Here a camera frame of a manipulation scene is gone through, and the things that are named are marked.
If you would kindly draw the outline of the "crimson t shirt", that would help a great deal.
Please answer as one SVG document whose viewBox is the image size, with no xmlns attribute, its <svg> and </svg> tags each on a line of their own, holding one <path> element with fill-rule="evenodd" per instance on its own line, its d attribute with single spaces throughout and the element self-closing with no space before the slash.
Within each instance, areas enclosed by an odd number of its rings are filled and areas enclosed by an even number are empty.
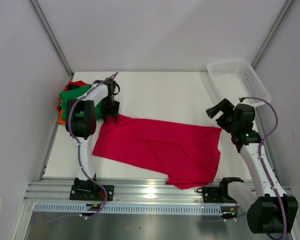
<svg viewBox="0 0 300 240">
<path fill-rule="evenodd" d="M 221 128 L 119 115 L 99 131 L 92 154 L 167 175 L 166 184 L 185 190 L 216 177 Z"/>
</svg>

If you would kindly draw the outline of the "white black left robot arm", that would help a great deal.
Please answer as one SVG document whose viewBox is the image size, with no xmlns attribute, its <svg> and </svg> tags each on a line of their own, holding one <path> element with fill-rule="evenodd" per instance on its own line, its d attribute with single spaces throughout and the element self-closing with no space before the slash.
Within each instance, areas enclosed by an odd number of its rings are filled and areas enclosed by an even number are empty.
<svg viewBox="0 0 300 240">
<path fill-rule="evenodd" d="M 107 194 L 106 188 L 97 182 L 92 168 L 92 140 L 97 128 L 95 107 L 101 103 L 100 117 L 117 121 L 120 103 L 115 96 L 120 86 L 113 74 L 104 80 L 95 80 L 91 88 L 77 98 L 67 101 L 66 130 L 75 141 L 78 173 L 74 180 L 74 193 L 82 194 L 87 200 L 95 199 L 99 192 Z"/>
</svg>

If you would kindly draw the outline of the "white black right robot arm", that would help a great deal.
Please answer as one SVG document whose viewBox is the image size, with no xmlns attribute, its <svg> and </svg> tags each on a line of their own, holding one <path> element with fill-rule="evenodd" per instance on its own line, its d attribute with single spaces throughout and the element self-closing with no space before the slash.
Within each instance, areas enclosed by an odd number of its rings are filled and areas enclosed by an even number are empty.
<svg viewBox="0 0 300 240">
<path fill-rule="evenodd" d="M 244 104 L 244 97 L 239 100 L 233 105 L 224 98 L 206 113 L 211 119 L 222 113 L 217 125 L 231 135 L 232 144 L 248 168 L 254 191 L 239 177 L 224 177 L 219 182 L 218 196 L 223 202 L 233 200 L 242 207 L 252 233 L 266 234 L 272 240 L 278 234 L 283 240 L 292 230 L 299 204 L 278 182 L 265 153 L 266 138 L 253 129 L 255 108 Z"/>
</svg>

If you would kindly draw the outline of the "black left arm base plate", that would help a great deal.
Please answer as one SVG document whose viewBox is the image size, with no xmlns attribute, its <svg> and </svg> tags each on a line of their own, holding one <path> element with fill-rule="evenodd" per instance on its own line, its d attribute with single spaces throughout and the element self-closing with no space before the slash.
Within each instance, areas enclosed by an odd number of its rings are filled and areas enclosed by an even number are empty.
<svg viewBox="0 0 300 240">
<path fill-rule="evenodd" d="M 107 201 L 112 201 L 115 192 L 114 185 L 103 185 L 107 193 Z M 91 189 L 83 189 L 73 185 L 71 187 L 69 199 L 71 201 L 101 201 L 105 196 L 104 191 L 96 185 L 93 185 Z"/>
</svg>

